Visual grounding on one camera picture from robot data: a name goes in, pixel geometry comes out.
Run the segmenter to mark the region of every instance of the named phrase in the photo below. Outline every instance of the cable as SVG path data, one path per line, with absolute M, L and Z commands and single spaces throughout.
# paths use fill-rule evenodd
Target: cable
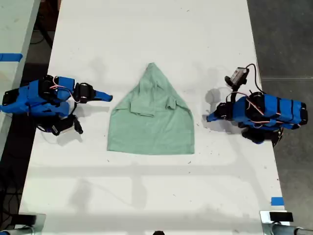
M 65 90 L 67 90 L 67 91 L 69 92 L 70 96 L 73 98 L 73 100 L 74 100 L 75 103 L 80 103 L 80 101 L 76 101 L 76 100 L 75 100 L 74 95 L 72 94 L 72 92 L 71 92 L 67 87 L 60 86 L 60 85 L 56 84 L 55 81 L 54 81 L 55 78 L 57 78 L 57 77 L 54 77 L 54 78 L 52 79 L 52 82 L 53 82 L 54 86 L 50 87 L 50 89 L 54 89 L 54 88 L 56 88 L 56 89 L 57 89 L 57 88 L 65 89 Z
M 8 186 L 7 186 L 7 182 L 6 180 L 3 178 L 3 176 L 1 175 L 0 177 L 0 180 L 2 181 L 2 185 L 4 187 L 4 191 L 3 191 L 3 197 L 2 197 L 2 201 L 0 202 L 0 208 L 1 208 L 1 211 L 0 211 L 0 226 L 3 225 L 8 219 L 10 219 L 12 216 L 14 216 L 15 214 L 17 214 L 19 212 L 19 208 L 20 208 L 20 200 L 19 200 L 19 197 L 18 195 L 20 193 L 18 193 L 18 185 L 17 185 L 17 182 L 16 182 L 16 178 L 14 176 L 14 171 L 12 169 L 12 166 L 9 168 L 8 172 L 6 175 L 11 175 L 10 177 L 10 180 L 13 182 L 14 184 L 14 188 L 15 188 L 15 192 L 14 193 L 8 193 L 7 190 L 8 190 Z M 12 195 L 10 200 L 8 201 L 8 211 L 4 208 L 4 202 L 5 202 L 5 197 L 6 195 Z M 14 196 L 16 196 L 16 199 L 17 199 L 17 204 L 18 204 L 18 208 L 17 208 L 17 212 L 14 214 L 14 213 L 11 213 L 11 201 L 12 199 L 14 198 Z M 6 214 L 8 215 L 8 217 L 3 220 L 3 214 Z M 7 224 L 7 226 L 4 228 L 4 229 L 7 229 L 9 226 L 11 225 L 11 222 L 9 222 Z
M 242 92 L 231 92 L 228 96 L 226 96 L 226 102 L 227 102 L 228 97 L 229 97 L 231 94 L 234 94 L 234 93 L 243 94 L 243 95 L 245 95 L 245 96 L 248 96 L 247 94 L 242 93 Z
M 248 98 L 249 96 L 248 96 L 247 94 L 245 94 L 245 93 L 242 93 L 242 92 L 231 92 L 228 96 L 226 96 L 226 102 L 227 102 L 228 97 L 229 97 L 231 94 L 233 94 L 233 93 L 238 93 L 238 94 L 243 94 L 243 95 L 245 95 L 245 96 L 246 96 L 246 101 L 248 101 L 248 103 L 249 103 L 249 106 L 248 106 L 247 110 L 250 108 L 250 105 L 252 105 L 261 115 L 264 116 L 264 113 L 262 112 L 262 110 L 259 109 L 259 108 Z
M 249 67 L 249 66 L 253 66 L 253 68 L 254 68 L 254 83 L 255 83 L 255 86 L 257 87 L 257 89 L 260 91 L 260 92 L 262 92 L 263 94 L 266 94 L 264 91 L 262 91 L 260 88 L 259 88 L 259 86 L 258 86 L 258 84 L 257 84 L 257 82 L 256 82 L 256 66 L 255 66 L 255 64 L 249 64 L 249 65 L 247 65 L 246 66 L 246 69 Z
M 44 41 L 44 37 L 41 39 L 41 40 L 39 40 L 38 42 L 35 42 L 35 43 L 30 43 L 31 45 L 36 45 L 36 44 L 39 44 L 39 43 L 42 43 L 43 41 Z

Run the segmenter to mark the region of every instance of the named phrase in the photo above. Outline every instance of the gray floor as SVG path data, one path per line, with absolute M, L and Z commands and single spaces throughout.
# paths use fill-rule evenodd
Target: gray floor
M 264 91 L 313 110 L 313 0 L 248 0 Z M 32 42 L 41 39 L 34 32 Z M 31 45 L 28 63 L 49 63 L 47 43 Z M 313 228 L 313 125 L 285 131 L 274 149 L 286 209 Z

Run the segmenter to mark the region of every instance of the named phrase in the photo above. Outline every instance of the white wire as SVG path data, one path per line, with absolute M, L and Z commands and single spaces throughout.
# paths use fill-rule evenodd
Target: white wire
M 75 100 L 74 96 L 72 95 L 72 92 L 70 92 L 70 90 L 69 90 L 68 88 L 56 84 L 55 81 L 54 81 L 55 78 L 56 78 L 56 77 L 54 77 L 54 78 L 52 79 L 52 82 L 53 82 L 54 86 L 50 87 L 50 89 L 64 88 L 65 90 L 67 90 L 67 91 L 69 92 L 70 96 L 73 98 L 73 100 L 74 100 L 75 103 L 80 103 L 80 101 L 76 101 L 76 100 Z
M 249 102 L 249 106 L 248 106 L 247 109 L 249 109 L 249 108 L 250 108 L 250 105 L 252 105 L 262 116 L 264 116 L 264 113 L 262 112 L 262 110 L 259 109 L 254 103 L 252 103 L 252 102 L 250 101 L 250 99 L 248 98 L 249 96 L 248 96 L 247 94 L 245 94 L 245 93 L 242 93 L 242 92 L 231 92 L 228 96 L 226 96 L 226 102 L 227 102 L 228 97 L 229 97 L 231 94 L 233 94 L 233 93 L 243 94 L 244 96 L 246 96 L 246 101 Z

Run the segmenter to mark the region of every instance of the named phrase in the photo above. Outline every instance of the black cable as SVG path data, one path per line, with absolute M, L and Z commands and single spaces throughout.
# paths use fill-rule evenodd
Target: black cable
M 74 103 L 74 108 L 72 109 L 72 112 L 70 112 L 70 115 L 72 115 L 72 114 L 74 113 L 74 111 L 75 111 L 76 108 L 77 108 L 77 103 L 75 102 L 75 103 Z
M 38 41 L 38 42 L 35 42 L 35 43 L 30 43 L 31 45 L 36 45 L 36 44 L 39 44 L 39 43 L 42 43 L 43 41 L 44 41 L 44 37 L 40 40 L 40 41 Z
M 14 183 L 15 192 L 14 193 L 8 193 L 7 192 L 7 190 L 8 190 L 7 182 L 5 181 L 3 176 L 1 176 L 0 177 L 0 181 L 2 181 L 2 185 L 4 187 L 4 191 L 3 191 L 3 194 L 2 194 L 3 195 L 2 201 L 0 202 L 0 208 L 1 208 L 1 211 L 0 211 L 0 226 L 2 226 L 9 218 L 11 218 L 13 215 L 15 215 L 15 214 L 11 213 L 11 206 L 10 206 L 11 201 L 12 201 L 14 196 L 16 196 L 17 204 L 18 204 L 18 208 L 17 208 L 16 214 L 18 214 L 19 208 L 20 208 L 20 200 L 19 200 L 18 195 L 21 194 L 21 193 L 18 193 L 18 185 L 17 185 L 17 182 L 15 180 L 15 176 L 14 176 L 14 172 L 12 170 L 12 167 L 9 168 L 9 171 L 10 170 L 11 170 L 11 173 L 12 173 L 12 177 L 10 177 L 10 180 Z M 12 195 L 10 200 L 8 201 L 8 211 L 4 208 L 4 202 L 5 202 L 5 196 L 6 195 Z M 3 213 L 8 215 L 8 217 L 5 220 L 3 220 Z M 11 225 L 11 223 L 8 223 L 7 226 L 4 229 L 7 229 L 10 225 Z
M 256 82 L 256 66 L 255 66 L 255 64 L 249 64 L 249 65 L 247 65 L 246 66 L 246 69 L 249 67 L 249 66 L 253 66 L 253 68 L 254 68 L 254 83 L 255 83 L 255 86 L 257 87 L 257 89 L 259 89 L 259 91 L 260 92 L 262 92 L 263 94 L 266 94 L 264 91 L 262 91 L 260 88 L 259 88 L 259 86 L 258 86 L 258 83 Z

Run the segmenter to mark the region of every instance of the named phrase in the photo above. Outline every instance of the white tabletop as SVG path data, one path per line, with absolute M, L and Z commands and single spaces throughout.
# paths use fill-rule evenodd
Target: white tabletop
M 0 1 L 0 53 L 21 53 L 18 62 L 0 62 L 0 104 L 8 90 L 18 88 L 36 20 L 40 0 Z M 11 125 L 11 118 L 0 112 L 0 158 Z
M 193 155 L 106 150 L 111 111 L 150 62 L 193 113 Z M 79 105 L 81 136 L 36 132 L 20 212 L 45 213 L 44 234 L 262 234 L 259 211 L 283 209 L 270 205 L 281 196 L 271 143 L 202 122 L 230 92 L 224 77 L 249 63 L 245 0 L 64 0 L 48 72 L 113 101 Z

